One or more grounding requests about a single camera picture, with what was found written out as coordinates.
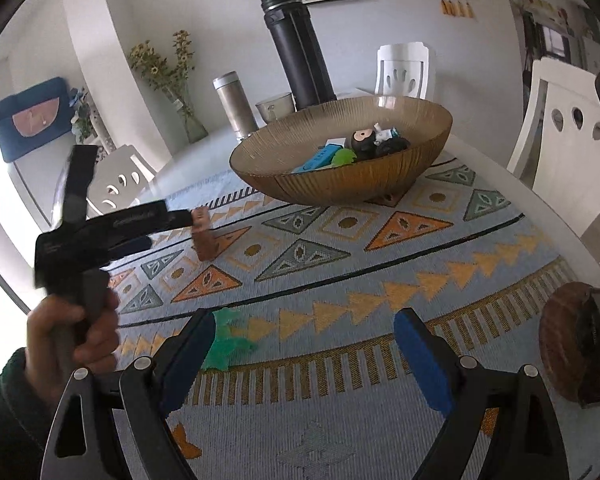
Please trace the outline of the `person's left hand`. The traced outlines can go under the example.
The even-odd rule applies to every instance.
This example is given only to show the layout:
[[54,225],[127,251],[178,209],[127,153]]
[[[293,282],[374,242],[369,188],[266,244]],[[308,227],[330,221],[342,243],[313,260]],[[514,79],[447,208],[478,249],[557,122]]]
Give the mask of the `person's left hand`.
[[98,319],[88,329],[84,341],[77,342],[74,329],[85,311],[56,295],[46,296],[27,319],[26,367],[24,374],[34,392],[51,408],[56,408],[68,379],[78,367],[95,374],[116,369],[119,298],[107,290]]

